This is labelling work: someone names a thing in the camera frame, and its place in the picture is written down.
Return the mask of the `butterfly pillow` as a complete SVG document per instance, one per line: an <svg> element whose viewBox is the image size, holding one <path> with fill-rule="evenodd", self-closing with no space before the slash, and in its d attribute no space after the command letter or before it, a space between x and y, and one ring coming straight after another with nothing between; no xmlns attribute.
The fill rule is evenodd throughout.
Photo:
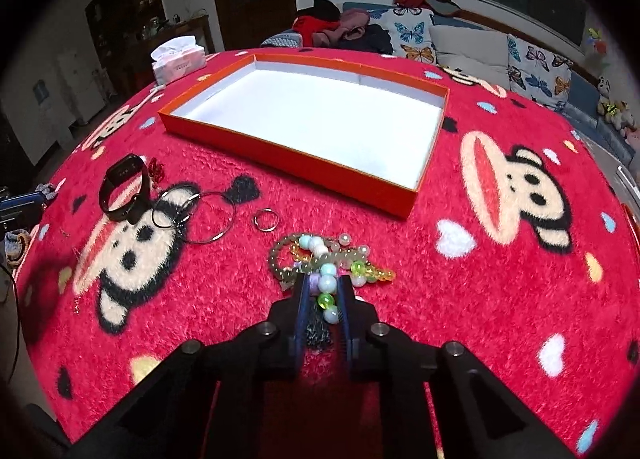
<svg viewBox="0 0 640 459"><path fill-rule="evenodd" d="M570 96L572 63L565 57L509 34L510 89L554 111L564 108Z"/></svg>
<svg viewBox="0 0 640 459"><path fill-rule="evenodd" d="M394 56L426 63L436 61L430 34L433 25L433 13L430 10L392 8L384 12L380 25L390 34Z"/></svg>

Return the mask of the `beige pillow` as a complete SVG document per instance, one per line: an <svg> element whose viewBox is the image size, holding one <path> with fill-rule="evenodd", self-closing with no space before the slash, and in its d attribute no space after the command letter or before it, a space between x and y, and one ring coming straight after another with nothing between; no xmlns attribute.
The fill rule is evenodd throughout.
<svg viewBox="0 0 640 459"><path fill-rule="evenodd" d="M431 26L430 35L439 66L509 88L506 34L460 26Z"/></svg>

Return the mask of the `red clothes on sill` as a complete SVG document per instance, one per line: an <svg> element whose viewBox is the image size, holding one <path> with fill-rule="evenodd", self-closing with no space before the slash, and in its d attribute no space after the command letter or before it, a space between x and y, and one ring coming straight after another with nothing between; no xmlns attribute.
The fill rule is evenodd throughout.
<svg viewBox="0 0 640 459"><path fill-rule="evenodd" d="M395 4L403 8L426 8L443 17L455 16L461 10L452 0L395 0Z"/></svg>

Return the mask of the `red monkey print blanket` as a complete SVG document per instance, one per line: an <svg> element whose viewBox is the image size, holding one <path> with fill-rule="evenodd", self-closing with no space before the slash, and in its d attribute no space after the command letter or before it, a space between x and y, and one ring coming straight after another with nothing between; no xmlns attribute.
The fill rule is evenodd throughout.
<svg viewBox="0 0 640 459"><path fill-rule="evenodd" d="M584 136L541 104L432 64L275 50L384 57L448 88L410 215L169 134L160 108L232 52L140 90L58 168L17 274L26 349L66 435L84 435L183 340L233 337L299 275L335 302L347 275L420 342L468 344L585 453L639 375L639 251ZM136 225L99 206L106 170L129 153L165 169ZM79 315L60 228L86 251Z"/></svg>

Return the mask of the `colourful pinwheel toy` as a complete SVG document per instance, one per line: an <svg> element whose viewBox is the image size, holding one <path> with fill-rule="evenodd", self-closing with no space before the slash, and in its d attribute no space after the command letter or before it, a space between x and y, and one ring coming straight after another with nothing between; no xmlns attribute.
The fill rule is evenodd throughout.
<svg viewBox="0 0 640 459"><path fill-rule="evenodd" d="M608 55L608 43L602 32L590 26L587 29L585 57L593 63L602 63Z"/></svg>

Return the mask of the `plush toys pile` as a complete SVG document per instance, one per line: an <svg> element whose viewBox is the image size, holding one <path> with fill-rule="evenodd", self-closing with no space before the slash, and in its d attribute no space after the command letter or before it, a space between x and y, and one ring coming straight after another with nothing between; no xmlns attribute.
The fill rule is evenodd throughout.
<svg viewBox="0 0 640 459"><path fill-rule="evenodd" d="M639 150L639 121L623 100L611 97L611 84L601 76L598 82L598 127L612 147Z"/></svg>

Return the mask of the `dark display shelf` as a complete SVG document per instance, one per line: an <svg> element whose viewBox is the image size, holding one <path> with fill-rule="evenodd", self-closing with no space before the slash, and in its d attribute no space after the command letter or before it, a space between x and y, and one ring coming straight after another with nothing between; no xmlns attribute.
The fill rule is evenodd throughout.
<svg viewBox="0 0 640 459"><path fill-rule="evenodd" d="M166 19L162 0L92 0L85 15L115 92L127 97L151 83L151 38Z"/></svg>

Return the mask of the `dark wooden side table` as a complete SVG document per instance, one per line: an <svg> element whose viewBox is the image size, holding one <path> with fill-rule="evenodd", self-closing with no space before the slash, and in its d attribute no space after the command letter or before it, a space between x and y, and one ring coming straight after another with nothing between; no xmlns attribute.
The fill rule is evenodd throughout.
<svg viewBox="0 0 640 459"><path fill-rule="evenodd" d="M140 48L145 55L149 55L154 49L161 44L178 36L193 35L195 41L205 48L206 54L216 52L213 37L210 33L208 15L201 15L172 26L166 26L155 36L144 40L140 44Z"/></svg>

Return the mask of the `blue sofa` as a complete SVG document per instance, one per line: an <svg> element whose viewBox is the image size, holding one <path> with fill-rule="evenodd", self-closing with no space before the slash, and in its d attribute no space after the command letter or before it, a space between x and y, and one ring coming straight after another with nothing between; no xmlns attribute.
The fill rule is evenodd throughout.
<svg viewBox="0 0 640 459"><path fill-rule="evenodd" d="M371 22L380 24L381 17L386 10L400 7L397 5L387 6L364 3L344 3L344 5L342 7L339 7L338 9L340 11L345 11L352 8L366 10L370 14ZM551 50L550 48L544 47L534 40L529 40L522 32L510 28L510 26L506 26L501 22L491 20L482 15L473 14L472 12L469 12L462 8L457 15L452 17L435 15L433 12L433 26L460 26L460 28L501 32L506 34L506 36L511 34L513 36L521 38L523 41L529 42L530 44L534 44L538 47L553 52L553 50ZM572 63L572 84L570 84L570 96L568 96L568 101L564 108L560 111L555 112L563 115L564 118L567 119L568 122L570 122L570 124L578 128L579 132L586 134L591 140L595 141L605 150L608 150L610 153L612 153L613 156L616 156L616 158L622 161L623 164L631 164L637 151L629 149L625 146L612 147L608 143L608 140L603 136L602 130L600 130L600 128L598 127L599 118L597 114L597 103L599 99L599 78L586 75L586 72L582 70L581 67L577 66L577 64L575 64L573 60L570 60L570 62ZM466 85L486 82L480 80L479 78L475 78L475 76L467 75L459 70L452 70L447 67L442 68L452 71L457 80ZM504 89L499 85L489 85Z"/></svg>

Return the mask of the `right butterfly pillow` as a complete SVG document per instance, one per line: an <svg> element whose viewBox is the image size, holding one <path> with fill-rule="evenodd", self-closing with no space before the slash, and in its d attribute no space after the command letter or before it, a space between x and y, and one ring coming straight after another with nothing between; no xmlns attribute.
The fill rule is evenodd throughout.
<svg viewBox="0 0 640 459"><path fill-rule="evenodd" d="M565 57L509 34L510 89L554 111L564 108L570 96L572 63Z"/></svg>

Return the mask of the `black smart band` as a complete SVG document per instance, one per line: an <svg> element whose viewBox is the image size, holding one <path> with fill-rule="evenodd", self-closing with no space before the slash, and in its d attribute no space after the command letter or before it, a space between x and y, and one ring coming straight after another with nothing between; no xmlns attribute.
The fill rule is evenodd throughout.
<svg viewBox="0 0 640 459"><path fill-rule="evenodd" d="M129 153L106 170L99 206L109 220L136 225L151 205L151 179L141 156Z"/></svg>

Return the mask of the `left butterfly pillow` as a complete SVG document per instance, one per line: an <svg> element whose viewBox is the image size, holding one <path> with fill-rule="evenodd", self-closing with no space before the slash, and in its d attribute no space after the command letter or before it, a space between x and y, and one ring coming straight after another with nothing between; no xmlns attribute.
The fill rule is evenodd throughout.
<svg viewBox="0 0 640 459"><path fill-rule="evenodd" d="M380 25L390 34L394 56L426 63L436 61L430 34L433 25L433 13L430 10L392 8L384 12Z"/></svg>

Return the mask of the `pile of clothes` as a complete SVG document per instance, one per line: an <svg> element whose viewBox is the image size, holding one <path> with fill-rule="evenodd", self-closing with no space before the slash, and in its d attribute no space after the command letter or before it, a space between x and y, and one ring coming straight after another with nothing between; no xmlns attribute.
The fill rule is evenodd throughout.
<svg viewBox="0 0 640 459"><path fill-rule="evenodd" d="M314 0L310 7L299 9L291 29L268 37L260 46L393 53L390 32L372 23L366 10L340 11L330 0Z"/></svg>

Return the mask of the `red knotted string ornament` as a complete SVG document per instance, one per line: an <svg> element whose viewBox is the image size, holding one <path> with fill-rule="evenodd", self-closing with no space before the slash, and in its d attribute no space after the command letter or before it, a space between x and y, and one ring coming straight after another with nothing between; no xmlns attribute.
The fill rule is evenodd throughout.
<svg viewBox="0 0 640 459"><path fill-rule="evenodd" d="M154 189L160 188L160 184L165 179L164 164L156 158L151 158L148 164L146 164L146 168L148 169L152 187Z"/></svg>

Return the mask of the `orange shallow tray box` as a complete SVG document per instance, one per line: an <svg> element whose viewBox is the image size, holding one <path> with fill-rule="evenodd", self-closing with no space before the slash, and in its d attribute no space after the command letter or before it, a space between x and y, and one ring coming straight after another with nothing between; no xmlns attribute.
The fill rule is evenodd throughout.
<svg viewBox="0 0 640 459"><path fill-rule="evenodd" d="M232 52L160 108L167 132L405 219L449 90L384 57Z"/></svg>

